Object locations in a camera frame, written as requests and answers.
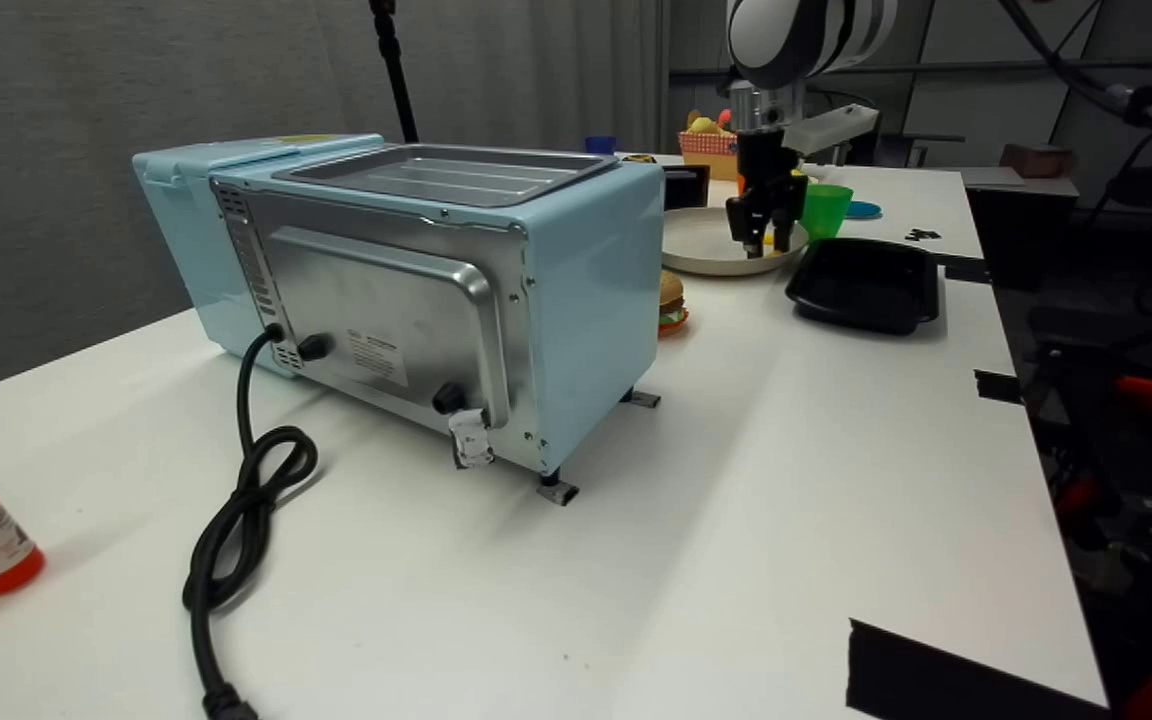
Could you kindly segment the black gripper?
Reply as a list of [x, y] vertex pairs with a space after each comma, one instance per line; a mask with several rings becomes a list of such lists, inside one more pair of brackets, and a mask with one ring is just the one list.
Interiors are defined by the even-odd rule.
[[752, 217], [785, 217], [778, 254], [800, 254], [804, 246], [804, 178], [800, 157], [785, 146], [785, 133], [738, 133], [736, 135], [738, 195], [725, 199], [726, 231], [744, 255], [763, 255]]

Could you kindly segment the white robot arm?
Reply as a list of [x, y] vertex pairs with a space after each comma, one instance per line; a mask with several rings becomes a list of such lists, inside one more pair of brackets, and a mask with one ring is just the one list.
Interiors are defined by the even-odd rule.
[[[1018, 10], [995, 0], [1042, 67], [1091, 110], [1152, 133], [1152, 86], [1091, 82], [1065, 59]], [[896, 24], [901, 0], [726, 0], [725, 31], [732, 67], [755, 89], [855, 67], [877, 56]]]

